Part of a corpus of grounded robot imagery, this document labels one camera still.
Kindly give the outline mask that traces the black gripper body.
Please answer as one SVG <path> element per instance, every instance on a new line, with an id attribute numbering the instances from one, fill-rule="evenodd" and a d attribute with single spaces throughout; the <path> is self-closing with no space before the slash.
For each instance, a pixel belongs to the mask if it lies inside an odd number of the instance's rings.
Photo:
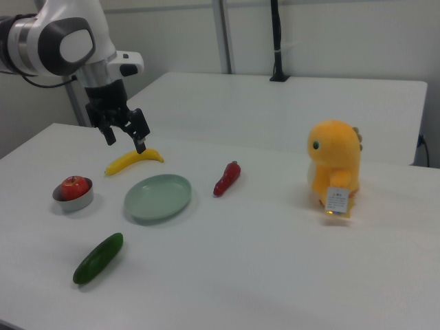
<path id="1" fill-rule="evenodd" d="M 102 87 L 85 88 L 87 114 L 92 127 L 125 127 L 129 122 L 127 93 L 122 79 Z"/>

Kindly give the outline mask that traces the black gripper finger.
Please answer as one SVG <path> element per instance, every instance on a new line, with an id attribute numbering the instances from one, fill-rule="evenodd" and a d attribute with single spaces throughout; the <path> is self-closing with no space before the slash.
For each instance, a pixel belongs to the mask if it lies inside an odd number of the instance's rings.
<path id="1" fill-rule="evenodd" d="M 137 153 L 142 154 L 146 150 L 145 138 L 151 132 L 142 110 L 128 110 L 121 129 L 132 138 Z"/>
<path id="2" fill-rule="evenodd" d="M 101 134 L 104 135 L 104 138 L 109 146 L 116 142 L 113 129 L 102 114 L 92 111 L 89 113 L 89 119 L 92 127 L 99 129 Z"/>

